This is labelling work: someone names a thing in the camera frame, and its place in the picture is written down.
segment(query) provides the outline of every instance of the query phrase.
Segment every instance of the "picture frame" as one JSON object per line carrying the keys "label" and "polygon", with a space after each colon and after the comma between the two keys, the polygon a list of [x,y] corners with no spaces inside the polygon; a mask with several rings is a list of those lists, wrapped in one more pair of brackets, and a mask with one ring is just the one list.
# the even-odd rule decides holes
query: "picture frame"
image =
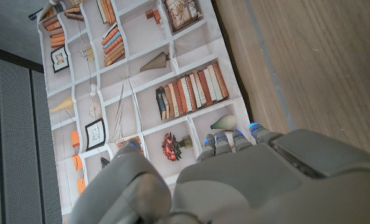
{"label": "picture frame", "polygon": [[85,132],[87,134],[87,149],[85,151],[95,149],[105,144],[106,131],[103,118],[86,125]]}
{"label": "picture frame", "polygon": [[50,57],[54,63],[54,73],[69,67],[69,61],[64,46],[51,52]]}

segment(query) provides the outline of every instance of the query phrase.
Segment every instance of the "wooden floor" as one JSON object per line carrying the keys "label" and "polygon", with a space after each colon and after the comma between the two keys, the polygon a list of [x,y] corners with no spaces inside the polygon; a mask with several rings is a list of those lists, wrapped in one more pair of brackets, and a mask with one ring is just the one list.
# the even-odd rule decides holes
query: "wooden floor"
{"label": "wooden floor", "polygon": [[370,0],[213,4],[255,121],[370,153]]}

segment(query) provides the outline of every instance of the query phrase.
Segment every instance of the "ceiling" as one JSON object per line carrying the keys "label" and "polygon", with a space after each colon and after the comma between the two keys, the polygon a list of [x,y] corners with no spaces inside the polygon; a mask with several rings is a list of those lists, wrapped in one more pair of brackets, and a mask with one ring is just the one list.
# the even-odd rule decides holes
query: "ceiling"
{"label": "ceiling", "polygon": [[48,0],[0,0],[0,49],[42,64],[37,22],[29,15]]}

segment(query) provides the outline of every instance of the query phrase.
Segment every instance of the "stack of books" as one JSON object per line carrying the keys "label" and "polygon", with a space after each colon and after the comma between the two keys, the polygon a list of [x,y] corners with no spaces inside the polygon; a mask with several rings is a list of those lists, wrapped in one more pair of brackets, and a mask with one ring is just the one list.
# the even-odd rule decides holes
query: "stack of books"
{"label": "stack of books", "polygon": [[50,19],[42,25],[47,31],[49,31],[49,36],[51,38],[50,46],[52,48],[65,45],[65,34],[63,33],[62,25],[58,21],[57,17]]}
{"label": "stack of books", "polygon": [[228,96],[218,62],[156,90],[161,120],[195,112]]}
{"label": "stack of books", "polygon": [[105,67],[107,67],[125,54],[123,37],[118,30],[117,22],[110,27],[102,38],[102,45],[105,51]]}
{"label": "stack of books", "polygon": [[84,17],[81,13],[79,5],[73,6],[70,9],[66,9],[65,10],[65,16],[68,19],[75,19],[75,20],[78,20],[78,21],[84,21]]}
{"label": "stack of books", "polygon": [[97,0],[100,16],[103,23],[113,25],[116,22],[116,15],[110,0]]}
{"label": "stack of books", "polygon": [[57,3],[56,5],[52,6],[51,9],[45,14],[45,16],[42,18],[42,20],[46,18],[50,18],[54,15],[57,15],[58,13],[63,12],[63,7],[60,3]]}

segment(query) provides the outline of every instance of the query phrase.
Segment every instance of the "flower arrangement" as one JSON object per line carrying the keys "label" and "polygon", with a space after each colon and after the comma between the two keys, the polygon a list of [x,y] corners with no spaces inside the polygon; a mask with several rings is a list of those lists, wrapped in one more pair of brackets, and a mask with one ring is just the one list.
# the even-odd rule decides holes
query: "flower arrangement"
{"label": "flower arrangement", "polygon": [[164,136],[164,141],[161,145],[163,148],[163,154],[167,156],[168,160],[171,161],[179,161],[181,158],[181,150],[180,147],[185,147],[186,149],[192,147],[192,139],[191,137],[185,136],[183,137],[182,141],[177,142],[175,135],[171,135],[171,133],[167,133]]}

